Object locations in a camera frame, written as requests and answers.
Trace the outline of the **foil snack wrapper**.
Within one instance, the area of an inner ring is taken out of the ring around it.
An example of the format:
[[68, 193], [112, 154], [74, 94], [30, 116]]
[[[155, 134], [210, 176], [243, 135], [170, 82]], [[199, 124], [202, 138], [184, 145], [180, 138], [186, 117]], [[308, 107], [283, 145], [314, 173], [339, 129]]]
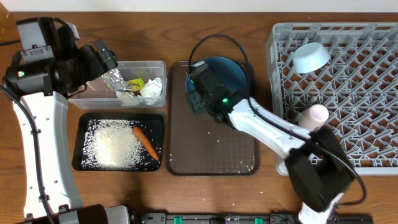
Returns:
[[114, 68], [101, 76], [107, 86], [116, 91], [139, 91], [144, 88], [145, 83], [142, 78], [125, 80], [121, 72]]

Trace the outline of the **white tissue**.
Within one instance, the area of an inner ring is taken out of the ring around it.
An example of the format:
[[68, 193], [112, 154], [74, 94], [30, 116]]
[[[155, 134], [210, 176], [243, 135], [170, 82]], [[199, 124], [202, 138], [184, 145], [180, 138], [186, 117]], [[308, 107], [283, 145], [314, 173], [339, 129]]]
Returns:
[[163, 81], [157, 77], [149, 81], [140, 90], [141, 96], [145, 99], [147, 105], [153, 105], [162, 94]]
[[116, 91], [117, 98], [122, 101], [121, 106], [137, 106], [143, 103], [143, 97], [141, 95], [135, 95], [133, 92], [128, 91]]

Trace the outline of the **orange carrot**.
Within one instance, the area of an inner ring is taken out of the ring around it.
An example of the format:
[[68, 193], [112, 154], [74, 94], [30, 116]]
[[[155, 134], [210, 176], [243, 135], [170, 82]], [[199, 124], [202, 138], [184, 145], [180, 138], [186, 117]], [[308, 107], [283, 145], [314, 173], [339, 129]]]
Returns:
[[138, 127], [133, 127], [132, 129], [133, 135], [139, 140], [139, 142], [144, 146], [145, 150], [149, 153], [149, 155], [156, 161], [159, 161], [159, 156], [157, 155], [154, 147], [150, 143], [149, 139], [143, 133], [143, 131]]

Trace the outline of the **pink cup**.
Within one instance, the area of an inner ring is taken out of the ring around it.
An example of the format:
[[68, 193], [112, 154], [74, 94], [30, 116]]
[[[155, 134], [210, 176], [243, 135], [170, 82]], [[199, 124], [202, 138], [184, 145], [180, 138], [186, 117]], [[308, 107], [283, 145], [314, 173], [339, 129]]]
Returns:
[[314, 131], [322, 127], [329, 118], [328, 109], [323, 105], [312, 105], [307, 108], [298, 120], [298, 125], [301, 128], [306, 128]]

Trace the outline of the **light blue rice bowl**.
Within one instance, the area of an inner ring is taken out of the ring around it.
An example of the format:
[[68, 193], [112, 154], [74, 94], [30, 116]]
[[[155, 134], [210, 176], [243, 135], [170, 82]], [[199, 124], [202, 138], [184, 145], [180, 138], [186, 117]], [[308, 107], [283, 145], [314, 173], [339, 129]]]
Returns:
[[299, 47], [293, 54], [292, 61], [297, 73], [308, 73], [322, 68], [330, 60], [327, 49], [318, 42]]

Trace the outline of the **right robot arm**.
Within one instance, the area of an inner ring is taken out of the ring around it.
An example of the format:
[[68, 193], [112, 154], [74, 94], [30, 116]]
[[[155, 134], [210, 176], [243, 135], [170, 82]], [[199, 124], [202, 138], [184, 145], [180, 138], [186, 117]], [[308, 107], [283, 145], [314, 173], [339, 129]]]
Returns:
[[358, 178], [336, 136], [328, 128], [310, 131], [277, 117], [236, 90], [185, 94], [193, 111], [255, 137], [280, 156], [295, 193], [303, 202], [300, 223], [328, 223], [349, 185]]

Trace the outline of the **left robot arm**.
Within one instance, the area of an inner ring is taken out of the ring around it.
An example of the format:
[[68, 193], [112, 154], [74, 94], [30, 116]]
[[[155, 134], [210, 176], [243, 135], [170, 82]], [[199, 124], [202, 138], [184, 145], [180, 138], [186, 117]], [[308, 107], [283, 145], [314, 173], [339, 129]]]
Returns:
[[129, 223], [124, 205], [84, 207], [73, 176], [67, 137], [68, 93], [114, 68], [103, 41], [61, 47], [25, 40], [1, 90], [21, 128], [27, 194], [24, 223]]

